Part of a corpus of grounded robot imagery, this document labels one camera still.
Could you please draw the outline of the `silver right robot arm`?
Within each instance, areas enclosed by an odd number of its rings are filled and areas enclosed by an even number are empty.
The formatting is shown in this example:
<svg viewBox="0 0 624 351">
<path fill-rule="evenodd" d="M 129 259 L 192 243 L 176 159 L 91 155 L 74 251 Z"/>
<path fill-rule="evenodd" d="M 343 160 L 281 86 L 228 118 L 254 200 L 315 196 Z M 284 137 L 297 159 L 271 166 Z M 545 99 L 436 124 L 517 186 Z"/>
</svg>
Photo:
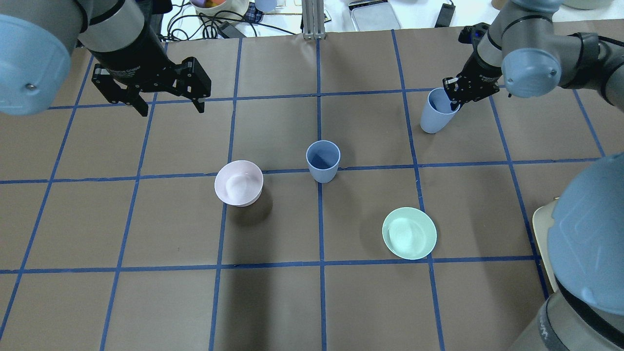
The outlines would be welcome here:
<svg viewBox="0 0 624 351">
<path fill-rule="evenodd" d="M 557 200 L 533 215 L 553 293 L 511 351 L 623 349 L 623 153 L 604 156 L 587 125 L 578 89 L 595 91 L 607 111 L 623 109 L 623 43 L 597 33 L 558 33 L 560 0 L 508 0 L 492 24 L 467 26 L 472 53 L 443 80 L 456 109 L 499 91 L 511 142 L 539 157 L 596 157 Z"/>
</svg>

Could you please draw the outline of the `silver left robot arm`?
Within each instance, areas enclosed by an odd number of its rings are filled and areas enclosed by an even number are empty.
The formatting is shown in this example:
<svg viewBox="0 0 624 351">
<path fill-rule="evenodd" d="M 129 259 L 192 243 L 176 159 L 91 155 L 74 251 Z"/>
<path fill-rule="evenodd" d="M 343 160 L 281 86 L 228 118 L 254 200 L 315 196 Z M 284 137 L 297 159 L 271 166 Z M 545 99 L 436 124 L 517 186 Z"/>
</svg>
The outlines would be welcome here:
<svg viewBox="0 0 624 351">
<path fill-rule="evenodd" d="M 51 107 L 82 44 L 97 60 L 91 81 L 111 104 L 149 112 L 142 93 L 191 100 L 199 113 L 211 80 L 194 57 L 173 63 L 151 27 L 170 0 L 3 0 L 0 109 L 23 116 Z"/>
</svg>

